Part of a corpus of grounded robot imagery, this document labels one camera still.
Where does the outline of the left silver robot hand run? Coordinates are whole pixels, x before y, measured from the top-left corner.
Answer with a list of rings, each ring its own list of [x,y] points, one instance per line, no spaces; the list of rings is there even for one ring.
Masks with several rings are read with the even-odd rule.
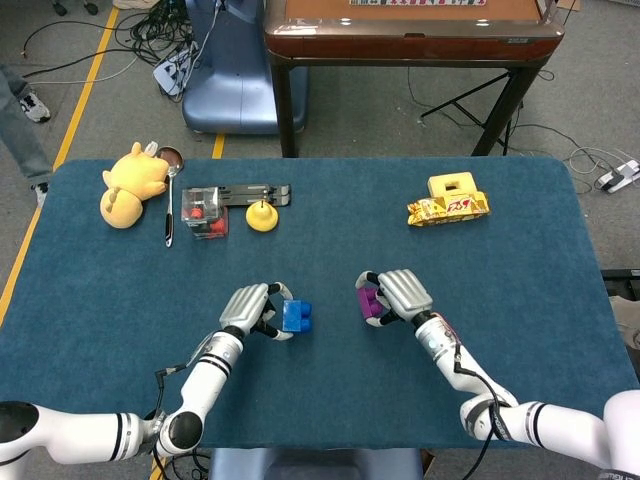
[[[274,294],[281,295],[284,300],[293,299],[288,287],[281,282],[253,284],[236,290],[219,318],[222,331],[239,340],[251,333],[261,333],[276,341],[291,339],[292,333],[268,324],[276,313],[269,300]]]

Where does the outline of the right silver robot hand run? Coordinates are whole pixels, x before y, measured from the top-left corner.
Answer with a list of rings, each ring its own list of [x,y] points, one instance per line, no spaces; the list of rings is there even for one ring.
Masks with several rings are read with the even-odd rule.
[[[363,313],[368,325],[382,327],[402,320],[410,322],[417,330],[434,317],[433,300],[411,270],[391,270],[381,274],[364,271],[355,282],[356,290],[365,291],[367,283],[377,286],[376,301],[386,309],[383,316],[376,316],[370,308],[369,314]]]

